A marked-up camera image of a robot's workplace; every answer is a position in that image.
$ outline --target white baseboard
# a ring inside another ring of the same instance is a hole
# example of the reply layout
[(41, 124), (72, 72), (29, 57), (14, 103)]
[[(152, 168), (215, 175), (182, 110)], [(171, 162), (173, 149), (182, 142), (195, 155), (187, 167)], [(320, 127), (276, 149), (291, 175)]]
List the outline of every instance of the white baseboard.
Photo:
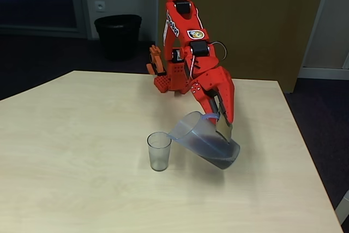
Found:
[(349, 70), (334, 68), (301, 68), (298, 78), (349, 80)]

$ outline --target pitcher handle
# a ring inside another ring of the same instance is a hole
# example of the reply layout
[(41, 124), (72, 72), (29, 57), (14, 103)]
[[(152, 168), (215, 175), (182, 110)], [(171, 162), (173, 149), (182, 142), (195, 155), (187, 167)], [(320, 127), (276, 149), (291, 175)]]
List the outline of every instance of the pitcher handle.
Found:
[(201, 116), (202, 120), (207, 120), (208, 118), (215, 118), (216, 120), (219, 119), (219, 114), (218, 113), (210, 113), (210, 114), (205, 114)]

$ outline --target logo sticker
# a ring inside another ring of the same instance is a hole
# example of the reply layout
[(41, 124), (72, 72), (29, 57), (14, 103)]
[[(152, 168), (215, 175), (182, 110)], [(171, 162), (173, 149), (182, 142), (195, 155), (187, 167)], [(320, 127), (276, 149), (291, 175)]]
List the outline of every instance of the logo sticker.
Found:
[(165, 25), (165, 30), (164, 30), (164, 44), (167, 36), (167, 30), (168, 28), (171, 28), (176, 37), (179, 36), (179, 29), (176, 27), (176, 23), (172, 20), (172, 17), (170, 16), (169, 11), (166, 12), (166, 25)]
[(205, 37), (201, 30), (188, 30), (187, 33), (191, 39), (203, 39)]

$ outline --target dark liquid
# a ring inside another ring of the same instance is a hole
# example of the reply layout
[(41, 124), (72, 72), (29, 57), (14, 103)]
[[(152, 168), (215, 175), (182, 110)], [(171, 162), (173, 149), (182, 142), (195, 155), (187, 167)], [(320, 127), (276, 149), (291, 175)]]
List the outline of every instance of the dark liquid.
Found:
[(195, 139), (191, 141), (191, 146), (195, 150), (194, 153), (220, 169), (226, 169), (233, 164), (240, 150), (239, 145), (234, 141), (231, 140), (228, 144), (223, 138), (216, 136), (203, 136), (201, 139)]
[(212, 158), (204, 158), (203, 159), (207, 160), (211, 164), (215, 165), (216, 167), (220, 169), (226, 169), (229, 168), (231, 164), (233, 164), (234, 161), (229, 161), (229, 160), (218, 160), (218, 159), (212, 159)]

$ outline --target electrical outlet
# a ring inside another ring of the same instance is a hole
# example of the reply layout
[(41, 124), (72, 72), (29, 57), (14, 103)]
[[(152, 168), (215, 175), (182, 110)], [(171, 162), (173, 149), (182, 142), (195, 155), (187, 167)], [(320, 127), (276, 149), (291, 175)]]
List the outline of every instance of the electrical outlet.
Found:
[(104, 1), (95, 1), (94, 7), (97, 12), (105, 12), (105, 2)]

